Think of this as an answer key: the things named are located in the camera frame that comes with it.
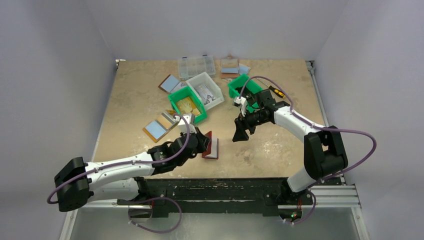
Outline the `red card holder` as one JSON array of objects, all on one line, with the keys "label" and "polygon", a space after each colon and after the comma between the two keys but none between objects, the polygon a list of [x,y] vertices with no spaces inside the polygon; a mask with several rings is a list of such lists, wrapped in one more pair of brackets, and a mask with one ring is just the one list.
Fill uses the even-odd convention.
[{"label": "red card holder", "polygon": [[207,145],[206,151],[202,153],[202,158],[217,160],[219,158],[219,139],[212,131],[207,132],[206,136],[210,141]]}]

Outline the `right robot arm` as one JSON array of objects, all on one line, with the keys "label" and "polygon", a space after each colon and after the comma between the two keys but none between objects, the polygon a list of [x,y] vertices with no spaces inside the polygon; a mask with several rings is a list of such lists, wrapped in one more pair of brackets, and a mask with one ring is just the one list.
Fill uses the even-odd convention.
[{"label": "right robot arm", "polygon": [[303,143],[303,167],[282,183],[280,196],[288,204],[300,198],[301,192],[316,181],[335,174],[348,166],[348,159],[341,134],[336,127],[325,130],[324,126],[301,120],[300,114],[285,101],[277,102],[269,90],[253,95],[258,107],[247,111],[247,99],[238,96],[233,105],[240,109],[234,120],[233,142],[247,141],[256,127],[265,123],[278,125]]}]

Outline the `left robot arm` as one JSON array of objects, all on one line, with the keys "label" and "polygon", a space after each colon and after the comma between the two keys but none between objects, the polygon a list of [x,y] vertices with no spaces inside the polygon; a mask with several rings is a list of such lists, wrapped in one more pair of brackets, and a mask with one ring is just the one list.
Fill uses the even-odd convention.
[{"label": "left robot arm", "polygon": [[187,160],[208,150],[211,137],[195,128],[181,133],[174,141],[154,146],[148,151],[108,162],[84,162],[71,159],[54,177],[56,201],[60,212],[70,212],[87,203],[120,199],[146,203],[149,191],[138,181],[142,177],[164,174],[181,167]]}]

